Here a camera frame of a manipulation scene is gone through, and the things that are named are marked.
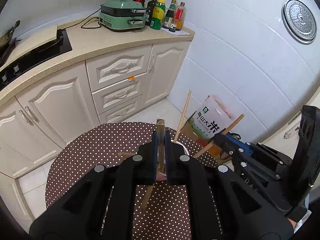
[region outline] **drawer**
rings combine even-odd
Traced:
[[[100,123],[121,122],[124,119],[134,115],[140,109],[142,95],[132,98],[119,106],[99,114]]]
[[[92,93],[93,101],[98,114],[120,105],[131,98],[142,94],[146,73],[135,76],[133,80],[122,80],[111,86]]]
[[[124,49],[86,60],[91,91],[147,72],[151,47]]]

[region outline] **polka dot tablecloth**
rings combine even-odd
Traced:
[[[97,164],[106,167],[119,165],[123,158],[118,152],[137,153],[139,145],[151,141],[155,124],[122,122],[100,125],[80,135],[67,145],[51,165],[47,180],[45,200],[49,207],[67,192],[82,176]],[[175,130],[170,131],[174,138]],[[202,147],[180,133],[191,155]],[[198,158],[203,164],[215,167],[208,153]],[[147,186],[137,186],[132,239],[190,239],[187,191],[185,186],[169,186],[157,181],[145,211],[140,208]]]

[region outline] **yellow and green bottle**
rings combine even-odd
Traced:
[[[164,12],[165,12],[165,0],[158,0],[158,2],[156,3],[153,9],[150,28],[154,30],[160,30],[162,21],[164,19]]]

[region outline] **green electric cooker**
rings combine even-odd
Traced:
[[[99,22],[110,30],[121,32],[144,27],[146,9],[132,0],[108,0],[101,5]]]

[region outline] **gas stove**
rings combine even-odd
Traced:
[[[0,91],[28,70],[71,50],[72,47],[67,31],[57,30],[57,38],[55,40],[33,49],[0,72]]]

